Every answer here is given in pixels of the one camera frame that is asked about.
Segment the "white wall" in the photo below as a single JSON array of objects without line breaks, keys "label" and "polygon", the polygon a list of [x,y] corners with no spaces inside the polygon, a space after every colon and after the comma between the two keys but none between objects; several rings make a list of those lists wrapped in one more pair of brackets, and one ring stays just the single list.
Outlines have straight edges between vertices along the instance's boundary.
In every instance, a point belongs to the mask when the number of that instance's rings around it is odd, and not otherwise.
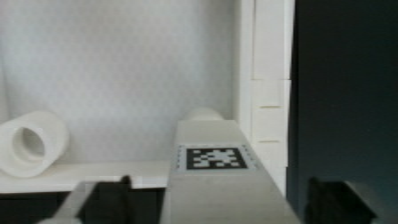
[{"label": "white wall", "polygon": [[1,1],[10,115],[64,118],[64,162],[167,159],[192,108],[232,118],[232,16],[229,0]]}]

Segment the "tape roll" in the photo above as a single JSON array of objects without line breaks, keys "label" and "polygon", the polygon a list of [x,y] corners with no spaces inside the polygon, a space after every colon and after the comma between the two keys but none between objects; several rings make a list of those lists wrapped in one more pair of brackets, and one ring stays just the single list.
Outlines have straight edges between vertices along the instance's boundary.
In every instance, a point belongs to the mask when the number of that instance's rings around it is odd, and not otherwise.
[{"label": "tape roll", "polygon": [[60,118],[32,112],[0,126],[0,169],[16,177],[33,177],[48,169],[69,146]]}]

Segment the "white surface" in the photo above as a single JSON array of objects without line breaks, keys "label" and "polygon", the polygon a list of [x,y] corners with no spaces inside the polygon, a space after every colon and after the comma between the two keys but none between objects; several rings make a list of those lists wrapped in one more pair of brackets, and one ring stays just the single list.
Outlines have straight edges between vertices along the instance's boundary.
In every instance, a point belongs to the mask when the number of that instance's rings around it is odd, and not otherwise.
[{"label": "white surface", "polygon": [[[213,147],[227,143],[248,146],[234,121],[179,122],[160,223],[300,223],[259,163],[255,170],[176,170],[177,159],[183,159],[177,158],[179,145]],[[255,162],[255,154],[250,147],[247,149]]]},{"label": "white surface", "polygon": [[255,0],[234,0],[234,120],[245,137],[252,133],[252,38],[254,38],[254,2]]},{"label": "white surface", "polygon": [[5,97],[5,72],[1,61],[1,48],[0,48],[0,124],[8,120],[8,103]]},{"label": "white surface", "polygon": [[231,0],[3,0],[10,117],[53,111],[62,163],[168,159],[176,122],[200,106],[232,118]]},{"label": "white surface", "polygon": [[16,178],[0,172],[0,193],[71,191],[81,181],[119,181],[131,177],[133,188],[167,186],[168,161],[58,164],[33,178]]},{"label": "white surface", "polygon": [[293,0],[255,0],[254,79],[289,79]]},{"label": "white surface", "polygon": [[211,108],[197,108],[186,114],[184,120],[211,121],[211,120],[223,120],[223,117]]},{"label": "white surface", "polygon": [[[42,151],[26,141],[26,130],[37,135]],[[16,177],[37,176],[69,147],[69,132],[60,118],[35,111],[0,125],[0,169]]]}]

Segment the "dark panel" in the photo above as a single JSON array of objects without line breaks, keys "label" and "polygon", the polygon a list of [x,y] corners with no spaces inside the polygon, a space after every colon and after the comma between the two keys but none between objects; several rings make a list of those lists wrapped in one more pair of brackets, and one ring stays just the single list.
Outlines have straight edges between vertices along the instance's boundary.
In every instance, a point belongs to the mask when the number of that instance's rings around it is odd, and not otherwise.
[{"label": "dark panel", "polygon": [[298,0],[298,211],[307,179],[398,204],[398,2]]}]

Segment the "white ledge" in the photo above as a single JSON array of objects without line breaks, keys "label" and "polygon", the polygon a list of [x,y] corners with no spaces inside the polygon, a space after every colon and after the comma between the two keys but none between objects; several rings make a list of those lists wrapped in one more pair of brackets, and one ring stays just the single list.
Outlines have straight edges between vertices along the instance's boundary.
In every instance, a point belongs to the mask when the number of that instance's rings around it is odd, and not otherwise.
[{"label": "white ledge", "polygon": [[71,191],[81,181],[119,181],[131,177],[131,188],[165,188],[168,161],[58,164],[32,178],[16,178],[0,172],[0,194]]}]

